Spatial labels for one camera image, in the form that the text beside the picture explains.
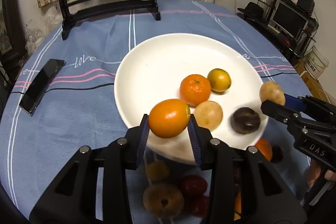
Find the black speaker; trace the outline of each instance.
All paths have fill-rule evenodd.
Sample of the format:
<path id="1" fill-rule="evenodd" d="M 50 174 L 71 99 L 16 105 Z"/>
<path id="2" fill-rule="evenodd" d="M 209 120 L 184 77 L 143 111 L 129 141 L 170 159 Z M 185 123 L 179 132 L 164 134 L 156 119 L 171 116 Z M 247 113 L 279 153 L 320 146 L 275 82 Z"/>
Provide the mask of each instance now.
<path id="1" fill-rule="evenodd" d="M 313 9 L 315 6 L 314 0 L 298 0 L 297 1 L 298 7 L 301 9 L 305 10 L 306 12 L 309 13 L 309 15 L 313 14 Z"/>

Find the silver screw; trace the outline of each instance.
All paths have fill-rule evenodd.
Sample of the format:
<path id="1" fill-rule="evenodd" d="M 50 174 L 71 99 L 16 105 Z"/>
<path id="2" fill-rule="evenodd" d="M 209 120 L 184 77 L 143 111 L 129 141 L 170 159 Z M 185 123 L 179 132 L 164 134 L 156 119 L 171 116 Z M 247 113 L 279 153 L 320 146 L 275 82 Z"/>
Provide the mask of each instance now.
<path id="1" fill-rule="evenodd" d="M 119 145 L 125 145 L 127 143 L 127 139 L 126 138 L 120 138 L 117 140 L 117 143 Z"/>
<path id="2" fill-rule="evenodd" d="M 255 146 L 250 146 L 250 147 L 248 148 L 248 151 L 249 151 L 250 153 L 252 153 L 252 154 L 255 154 L 255 153 L 258 152 L 258 148 L 256 148 Z"/>
<path id="3" fill-rule="evenodd" d="M 80 149 L 79 149 L 79 152 L 81 152 L 82 154 L 85 154 L 87 152 L 90 151 L 90 148 L 86 145 L 82 146 Z"/>
<path id="4" fill-rule="evenodd" d="M 210 140 L 210 143 L 212 145 L 219 145 L 221 143 L 221 141 L 216 139 L 216 138 L 213 138 L 213 139 Z"/>

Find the smartphone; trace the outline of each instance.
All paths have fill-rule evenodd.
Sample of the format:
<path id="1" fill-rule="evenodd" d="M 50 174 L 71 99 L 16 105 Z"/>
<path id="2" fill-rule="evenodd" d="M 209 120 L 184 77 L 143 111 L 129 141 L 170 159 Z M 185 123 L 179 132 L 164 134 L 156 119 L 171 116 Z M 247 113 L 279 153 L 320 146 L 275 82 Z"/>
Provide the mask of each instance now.
<path id="1" fill-rule="evenodd" d="M 31 116 L 33 115 L 47 87 L 64 65 L 65 61 L 58 59 L 50 59 L 44 65 L 20 101 L 19 106 L 25 112 Z"/>

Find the white bucket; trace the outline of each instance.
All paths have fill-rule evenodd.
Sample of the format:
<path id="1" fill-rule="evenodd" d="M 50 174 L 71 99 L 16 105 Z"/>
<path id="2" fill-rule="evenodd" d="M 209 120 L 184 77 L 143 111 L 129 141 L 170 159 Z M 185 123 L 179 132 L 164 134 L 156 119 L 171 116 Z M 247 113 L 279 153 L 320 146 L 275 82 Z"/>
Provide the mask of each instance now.
<path id="1" fill-rule="evenodd" d="M 329 61 L 313 46 L 312 51 L 308 54 L 307 60 L 304 64 L 304 68 L 307 72 L 317 79 L 324 72 L 324 70 L 329 66 Z"/>

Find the monitor screen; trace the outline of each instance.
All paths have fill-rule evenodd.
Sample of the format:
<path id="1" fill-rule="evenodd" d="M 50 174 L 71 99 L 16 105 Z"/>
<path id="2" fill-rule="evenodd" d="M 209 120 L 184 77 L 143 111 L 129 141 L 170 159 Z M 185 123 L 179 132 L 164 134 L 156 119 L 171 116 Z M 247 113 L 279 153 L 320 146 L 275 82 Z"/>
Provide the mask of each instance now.
<path id="1" fill-rule="evenodd" d="M 306 19 L 283 3 L 279 3 L 272 20 L 284 28 L 293 37 L 298 35 L 300 28 L 304 29 L 307 22 Z"/>

